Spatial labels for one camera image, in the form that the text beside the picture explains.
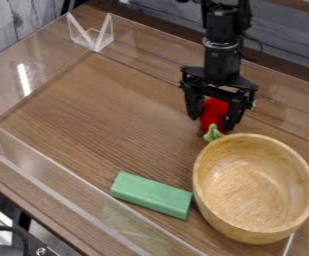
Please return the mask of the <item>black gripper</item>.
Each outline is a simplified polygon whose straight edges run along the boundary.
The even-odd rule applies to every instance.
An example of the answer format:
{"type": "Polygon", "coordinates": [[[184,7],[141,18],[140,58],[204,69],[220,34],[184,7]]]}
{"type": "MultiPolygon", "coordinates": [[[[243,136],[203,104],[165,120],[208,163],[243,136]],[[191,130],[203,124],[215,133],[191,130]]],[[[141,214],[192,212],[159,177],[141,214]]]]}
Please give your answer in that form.
{"type": "Polygon", "coordinates": [[[203,96],[215,97],[223,101],[242,97],[242,100],[232,99],[228,102],[223,118],[223,128],[226,131],[231,131],[240,121],[244,109],[254,108],[258,85],[240,75],[234,75],[224,81],[207,79],[200,67],[183,66],[180,72],[180,87],[184,92],[186,111],[191,120],[196,120],[203,112],[203,96]]]}

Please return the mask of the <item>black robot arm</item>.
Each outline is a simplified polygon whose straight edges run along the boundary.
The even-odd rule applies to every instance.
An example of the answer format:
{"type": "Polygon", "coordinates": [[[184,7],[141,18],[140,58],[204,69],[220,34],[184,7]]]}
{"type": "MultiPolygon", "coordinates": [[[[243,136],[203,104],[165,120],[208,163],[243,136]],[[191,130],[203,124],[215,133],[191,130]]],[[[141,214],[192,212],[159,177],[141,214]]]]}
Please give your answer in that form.
{"type": "Polygon", "coordinates": [[[190,119],[202,117],[206,99],[216,99],[227,103],[218,127],[231,131],[244,111],[254,108],[258,91],[258,85],[240,75],[240,62],[247,59],[242,53],[243,39],[250,39],[246,34],[252,17],[250,0],[236,0],[235,4],[200,0],[199,4],[206,29],[203,65],[180,67],[179,85],[190,119]]]}

